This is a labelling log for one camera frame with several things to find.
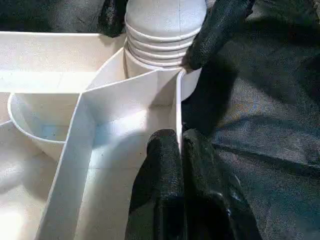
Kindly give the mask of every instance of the white plastic surface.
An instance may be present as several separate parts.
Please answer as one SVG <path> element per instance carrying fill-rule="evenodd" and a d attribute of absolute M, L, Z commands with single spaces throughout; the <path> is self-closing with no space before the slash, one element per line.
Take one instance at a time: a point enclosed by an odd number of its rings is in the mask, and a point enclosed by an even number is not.
<path fill-rule="evenodd" d="M 187 72 L 182 69 L 177 75 L 177 81 L 181 83 L 181 101 L 187 99 L 196 89 L 202 68 Z"/>
<path fill-rule="evenodd" d="M 78 97 L 62 93 L 13 93 L 8 100 L 8 112 L 23 134 L 58 161 Z"/>
<path fill-rule="evenodd" d="M 181 128 L 176 85 L 151 71 L 83 93 L 38 239 L 124 239 L 149 137 Z"/>
<path fill-rule="evenodd" d="M 9 95 L 9 92 L 0 92 L 0 124 L 10 120 L 7 108 Z"/>
<path fill-rule="evenodd" d="M 56 167 L 11 121 L 0 124 L 0 239 L 35 239 Z"/>
<path fill-rule="evenodd" d="M 129 0 L 125 14 L 128 49 L 145 64 L 179 67 L 206 13 L 204 0 Z"/>
<path fill-rule="evenodd" d="M 80 93 L 125 37 L 0 31 L 0 91 Z"/>
<path fill-rule="evenodd" d="M 204 0 L 129 0 L 125 23 L 146 36 L 184 38 L 201 27 L 206 13 Z"/>

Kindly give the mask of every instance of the dark fabric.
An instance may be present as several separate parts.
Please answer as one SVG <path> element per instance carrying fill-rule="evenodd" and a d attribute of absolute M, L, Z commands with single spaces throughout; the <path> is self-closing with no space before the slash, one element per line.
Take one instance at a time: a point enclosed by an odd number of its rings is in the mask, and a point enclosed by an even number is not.
<path fill-rule="evenodd" d="M 320 239 L 319 39 L 248 22 L 181 106 L 184 128 L 210 138 L 238 177 L 264 240 Z"/>
<path fill-rule="evenodd" d="M 126 0 L 0 0 L 0 31 L 114 37 L 122 31 L 126 4 Z"/>
<path fill-rule="evenodd" d="M 191 69 L 203 67 L 231 40 L 253 12 L 254 3 L 253 18 L 319 29 L 316 0 L 216 0 L 185 57 Z"/>

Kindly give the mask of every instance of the gloved finger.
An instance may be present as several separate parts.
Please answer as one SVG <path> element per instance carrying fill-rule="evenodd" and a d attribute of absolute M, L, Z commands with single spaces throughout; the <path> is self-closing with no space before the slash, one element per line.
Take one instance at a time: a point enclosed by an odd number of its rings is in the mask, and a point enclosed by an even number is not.
<path fill-rule="evenodd" d="M 103 33 L 113 38 L 122 33 L 125 22 L 127 0 L 105 0 L 99 16 Z"/>
<path fill-rule="evenodd" d="M 230 39 L 252 13 L 255 0 L 217 0 L 190 47 L 187 62 L 193 69 L 203 67 Z"/>

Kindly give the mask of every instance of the white plastic tray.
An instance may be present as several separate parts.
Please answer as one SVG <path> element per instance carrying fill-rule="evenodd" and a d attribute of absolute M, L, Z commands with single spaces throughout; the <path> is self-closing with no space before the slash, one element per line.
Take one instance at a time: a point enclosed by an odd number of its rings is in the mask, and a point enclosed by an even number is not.
<path fill-rule="evenodd" d="M 181 100 L 193 92 L 200 73 L 143 64 L 124 39 L 0 33 L 6 56 L 0 74 L 20 75 L 0 81 L 0 171 L 20 184 L 11 193 L 10 182 L 3 181 L 1 209 L 8 213 L 0 213 L 0 221 L 9 216 L 22 222 L 7 221 L 0 239 L 124 239 L 132 185 L 148 139 L 156 130 L 174 129 L 181 143 Z M 73 77 L 54 85 L 57 73 Z M 21 81 L 29 74 L 31 81 Z M 38 74 L 44 77 L 32 81 Z M 34 215 L 10 216 L 21 204 Z"/>

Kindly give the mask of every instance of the curved compartment wall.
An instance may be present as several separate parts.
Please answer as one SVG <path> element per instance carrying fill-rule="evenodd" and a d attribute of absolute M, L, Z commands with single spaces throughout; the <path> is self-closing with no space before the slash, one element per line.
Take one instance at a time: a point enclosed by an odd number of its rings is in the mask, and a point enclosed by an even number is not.
<path fill-rule="evenodd" d="M 23 134 L 58 161 L 78 97 L 64 93 L 13 93 L 8 100 L 8 112 Z"/>

